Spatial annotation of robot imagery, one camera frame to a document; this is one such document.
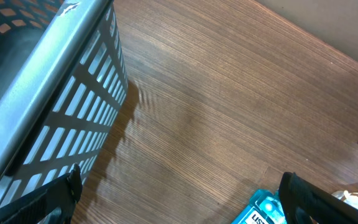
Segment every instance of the label on blue bottle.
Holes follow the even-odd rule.
[[[257,211],[253,211],[245,221],[246,224],[269,224]]]

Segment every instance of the blue bottle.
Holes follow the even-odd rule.
[[[232,224],[287,224],[278,192],[259,189]]]

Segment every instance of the laundry basket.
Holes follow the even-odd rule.
[[[84,182],[127,87],[112,1],[0,0],[0,207]]]

